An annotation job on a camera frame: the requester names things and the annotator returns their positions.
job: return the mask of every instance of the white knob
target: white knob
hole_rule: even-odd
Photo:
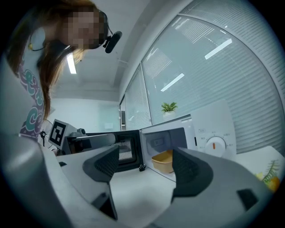
[[[221,157],[226,151],[226,143],[220,137],[210,138],[205,145],[205,153],[217,157]]]

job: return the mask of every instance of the food container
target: food container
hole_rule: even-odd
[[[171,173],[173,172],[172,157],[173,150],[167,150],[159,155],[153,156],[151,161],[155,169],[158,169],[162,173]]]

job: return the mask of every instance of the white pot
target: white pot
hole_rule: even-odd
[[[163,113],[164,121],[169,121],[175,118],[175,111],[165,112]]]

